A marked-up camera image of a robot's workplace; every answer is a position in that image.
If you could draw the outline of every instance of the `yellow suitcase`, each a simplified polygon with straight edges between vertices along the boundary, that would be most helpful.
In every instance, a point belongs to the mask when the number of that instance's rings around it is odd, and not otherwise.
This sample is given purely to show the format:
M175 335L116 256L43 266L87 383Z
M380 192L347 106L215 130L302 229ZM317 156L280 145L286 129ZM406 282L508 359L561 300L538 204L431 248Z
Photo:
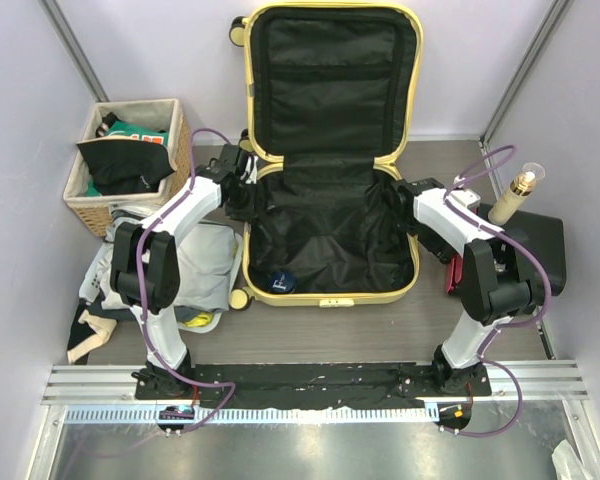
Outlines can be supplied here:
M418 18L386 3L275 3L234 20L230 38L244 46L248 141L268 162L245 224L248 286L232 306L398 300L418 276L418 249L384 192L407 143ZM281 272L296 279L292 293L269 291Z

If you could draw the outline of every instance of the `metal floor panel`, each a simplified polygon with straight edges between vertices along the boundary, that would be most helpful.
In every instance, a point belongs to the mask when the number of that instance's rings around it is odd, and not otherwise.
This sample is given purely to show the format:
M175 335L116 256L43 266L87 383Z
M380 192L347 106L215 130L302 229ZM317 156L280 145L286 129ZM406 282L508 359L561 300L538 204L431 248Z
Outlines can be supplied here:
M497 428L514 409L513 402L476 404L471 430ZM156 437L113 459L93 456L122 452L155 430L146 424L65 425L50 478L544 480L556 478L553 449L564 439L574 444L562 402L538 401L525 405L510 431L487 440L454 437L422 423L222 425L181 438Z

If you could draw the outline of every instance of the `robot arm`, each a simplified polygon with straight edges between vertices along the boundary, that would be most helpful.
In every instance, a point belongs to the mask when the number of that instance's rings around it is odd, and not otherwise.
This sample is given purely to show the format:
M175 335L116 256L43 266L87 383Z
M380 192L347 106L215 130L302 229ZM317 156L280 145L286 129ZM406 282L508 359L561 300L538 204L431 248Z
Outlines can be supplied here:
M249 154L236 146L223 147L220 158L196 170L193 188L188 182L167 204L139 224L123 223L116 230L111 261L111 287L142 323L140 285L136 250L145 229L159 220L145 243L143 268L147 290L147 327L151 340L165 362L188 377L191 362L180 337L173 302L180 288L177 247L207 214L224 206L236 220L247 219L253 211L253 187L242 181ZM164 371L152 352L146 369L140 372L142 384L153 385L173 396L188 388Z
M418 235L423 246L442 263L457 252L463 257L460 296L464 311L451 336L434 354L437 383L444 390L464 388L480 364L480 349L499 325L529 313L543 301L535 269L517 250L487 233L502 231L469 209L479 201L470 190L456 190L449 200L472 222L459 217L444 202L446 189L434 179L394 182L391 203L401 226ZM526 237L509 232L521 243Z

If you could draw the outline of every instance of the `metal frame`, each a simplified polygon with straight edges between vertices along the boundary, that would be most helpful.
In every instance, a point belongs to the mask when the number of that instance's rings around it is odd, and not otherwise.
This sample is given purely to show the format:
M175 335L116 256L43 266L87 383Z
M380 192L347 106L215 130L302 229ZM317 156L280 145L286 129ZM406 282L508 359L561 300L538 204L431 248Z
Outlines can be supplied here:
M503 362L518 378L525 399L588 399L582 376L573 360ZM141 366L55 366L42 397L43 405L173 404L173 400L141 401L134 398L136 380L131 373ZM502 370L487 366L494 394L480 401L516 401L516 390ZM427 397L428 402L453 402L464 397Z
M109 97L107 96L107 92L105 92L89 59L85 55L84 50L82 50L82 46L80 46L80 42L78 42L75 33L73 33L58 2L56 0L39 1L42 9L47 14L49 21L53 25L53 28L64 44L64 47L67 49L67 53L69 53L71 60L73 60L73 63L80 72L80 75L82 75L82 78L89 87L89 90L91 90L91 93L93 93L93 96L96 97L98 102L108 102Z
M46 412L31 458L31 465L27 475L28 480L47 480L51 475L53 462L55 461L58 445L60 444L62 427L67 415L67 407L63 405L42 408Z
M527 48L527 51L524 54L522 62L518 66L516 73L509 82L509 85L507 86L500 103L496 107L491 120L489 120L484 134L480 138L482 144L488 145L495 135L496 130L502 123L502 120L509 111L511 104L518 95L520 88L529 77L529 74L536 65L540 54L544 51L551 35L555 31L562 18L564 18L564 15L571 3L572 0L553 0L553 3L549 7L544 20L540 25L540 28L536 32L535 37L531 41L529 48Z
M600 479L600 443L591 419L589 397L577 365L572 360L503 362L518 378L525 401L561 400L583 464ZM173 400L139 401L134 398L136 380L131 372L140 366L55 366L42 404L47 411L32 458L29 480L48 479L60 443L62 427L76 423L152 423L157 412ZM476 402L517 401L508 376L487 367L493 394ZM302 424L429 422L437 416L437 402L465 398L427 397L424 409L283 412L278 410L226 410L213 423Z

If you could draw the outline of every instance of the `blue ball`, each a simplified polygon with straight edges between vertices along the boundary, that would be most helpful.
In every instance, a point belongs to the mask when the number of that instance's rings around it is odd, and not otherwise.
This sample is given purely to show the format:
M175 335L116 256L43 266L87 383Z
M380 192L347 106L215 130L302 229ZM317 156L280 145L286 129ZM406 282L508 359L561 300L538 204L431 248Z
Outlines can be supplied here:
M291 293L296 288L296 277L289 272L276 272L269 278L270 293Z

